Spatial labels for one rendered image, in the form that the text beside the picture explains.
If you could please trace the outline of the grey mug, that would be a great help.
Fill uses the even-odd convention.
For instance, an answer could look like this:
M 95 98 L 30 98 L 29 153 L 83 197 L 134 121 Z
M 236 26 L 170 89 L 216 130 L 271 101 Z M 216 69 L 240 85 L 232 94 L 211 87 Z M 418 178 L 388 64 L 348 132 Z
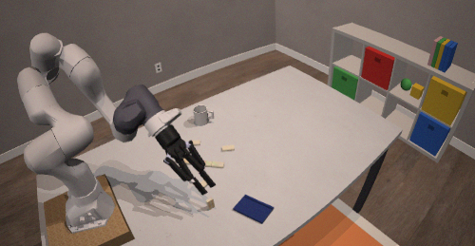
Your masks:
M 209 122 L 209 119 L 214 119 L 214 110 L 207 110 L 207 106 L 201 104 L 193 108 L 195 123 L 197 125 L 205 125 Z M 206 110 L 206 111 L 205 111 Z M 201 113 L 204 112 L 205 113 Z M 195 113 L 197 112 L 197 113 Z M 208 113 L 211 113 L 212 116 L 208 116 Z

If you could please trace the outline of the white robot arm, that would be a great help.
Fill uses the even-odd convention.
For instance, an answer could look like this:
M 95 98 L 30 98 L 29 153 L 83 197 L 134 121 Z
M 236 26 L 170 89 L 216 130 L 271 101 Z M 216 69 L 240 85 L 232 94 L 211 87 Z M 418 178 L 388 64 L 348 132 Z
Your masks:
M 148 137 L 157 136 L 181 111 L 174 108 L 165 112 L 145 85 L 128 89 L 117 107 L 107 97 L 101 71 L 92 58 L 75 44 L 63 46 L 62 41 L 49 33 L 35 35 L 29 51 L 31 66 L 17 77 L 19 94 L 34 124 L 53 127 L 25 148 L 25 163 L 36 174 L 53 176 L 69 189 L 66 225 L 72 234 L 104 227 L 113 214 L 114 201 L 88 164 L 72 159 L 93 142 L 93 127 L 86 117 L 72 115 L 60 107 L 49 84 L 62 69 L 94 104 L 120 142 L 133 141 L 138 125 L 142 124 L 149 132 Z

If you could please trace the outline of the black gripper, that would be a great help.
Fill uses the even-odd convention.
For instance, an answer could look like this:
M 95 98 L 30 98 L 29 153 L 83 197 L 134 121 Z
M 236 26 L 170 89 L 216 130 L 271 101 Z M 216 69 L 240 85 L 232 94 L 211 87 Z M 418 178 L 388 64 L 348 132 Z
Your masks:
M 193 141 L 185 142 L 173 124 L 165 127 L 164 130 L 155 137 L 155 139 L 158 141 L 162 149 L 165 150 L 166 158 L 163 162 L 168 164 L 183 181 L 188 180 L 189 183 L 194 182 L 193 184 L 202 195 L 207 194 L 205 188 L 200 184 L 196 177 L 193 176 L 183 160 L 186 159 L 199 172 L 210 188 L 216 185 L 207 175 L 206 169 L 203 167 L 206 163 L 195 148 Z M 189 151 L 186 148 L 188 148 Z M 176 162 L 174 162 L 170 156 Z

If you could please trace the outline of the dark blue notebook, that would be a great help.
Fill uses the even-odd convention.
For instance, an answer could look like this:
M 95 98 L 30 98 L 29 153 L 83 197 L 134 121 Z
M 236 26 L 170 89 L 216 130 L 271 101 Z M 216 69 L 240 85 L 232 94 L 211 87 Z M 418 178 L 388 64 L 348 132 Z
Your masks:
M 244 216 L 263 224 L 266 218 L 274 210 L 274 207 L 260 200 L 244 195 L 233 209 Z

